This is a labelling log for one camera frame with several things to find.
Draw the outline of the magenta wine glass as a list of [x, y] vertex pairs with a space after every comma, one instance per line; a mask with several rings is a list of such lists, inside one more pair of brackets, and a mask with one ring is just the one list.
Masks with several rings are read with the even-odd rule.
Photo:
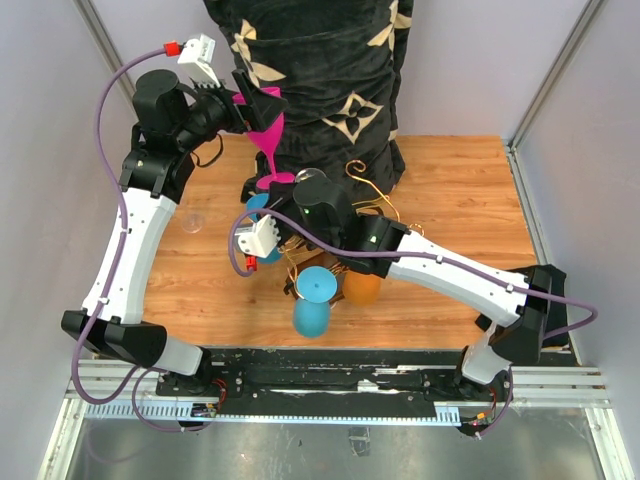
[[[279, 87], [261, 88], [263, 92], [281, 97]], [[244, 118], [244, 106], [237, 106]], [[247, 132], [251, 142], [265, 155], [267, 160], [268, 172], [259, 177], [256, 181], [256, 187], [263, 191], [269, 190], [272, 182], [293, 183], [295, 176], [290, 172], [278, 171], [275, 162], [275, 152], [280, 144], [280, 140], [284, 130], [284, 112], [267, 130], [252, 130]]]

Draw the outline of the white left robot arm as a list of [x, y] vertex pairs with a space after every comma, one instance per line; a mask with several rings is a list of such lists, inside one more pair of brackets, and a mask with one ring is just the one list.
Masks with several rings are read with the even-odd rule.
[[221, 131], [273, 133], [282, 124], [287, 102], [279, 88], [259, 88], [242, 70], [233, 77], [238, 92], [215, 82], [186, 86], [169, 70], [138, 79], [133, 96], [138, 121], [116, 182], [124, 208], [89, 294], [80, 309], [65, 311], [61, 320], [80, 349], [178, 374], [181, 386], [195, 396], [214, 383], [203, 348], [144, 321], [144, 296], [159, 242], [195, 168], [193, 152]]

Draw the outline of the clear wine glass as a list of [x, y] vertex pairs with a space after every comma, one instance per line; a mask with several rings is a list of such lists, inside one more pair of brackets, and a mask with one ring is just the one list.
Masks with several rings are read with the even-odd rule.
[[205, 217], [200, 213], [186, 214], [182, 220], [182, 228], [189, 234], [200, 232], [205, 224]]
[[314, 177], [325, 178], [326, 174], [318, 168], [304, 168], [295, 175], [295, 183], [299, 184]]

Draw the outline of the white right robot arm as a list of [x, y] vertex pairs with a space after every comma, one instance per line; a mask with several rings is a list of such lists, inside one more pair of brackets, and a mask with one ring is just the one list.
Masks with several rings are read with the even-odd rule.
[[299, 235], [356, 273], [426, 287], [478, 312], [483, 335], [464, 348], [452, 377], [463, 399], [477, 399], [498, 374], [568, 341], [566, 275], [551, 265], [481, 264], [397, 220], [357, 212], [346, 191], [322, 176], [274, 182], [267, 192], [268, 214], [286, 238]]

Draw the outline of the clear wine glass back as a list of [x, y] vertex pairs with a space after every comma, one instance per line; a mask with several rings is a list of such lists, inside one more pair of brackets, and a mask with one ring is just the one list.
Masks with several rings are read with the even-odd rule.
[[295, 183], [299, 184], [314, 177], [325, 178], [326, 174], [318, 168], [304, 168], [295, 175]]

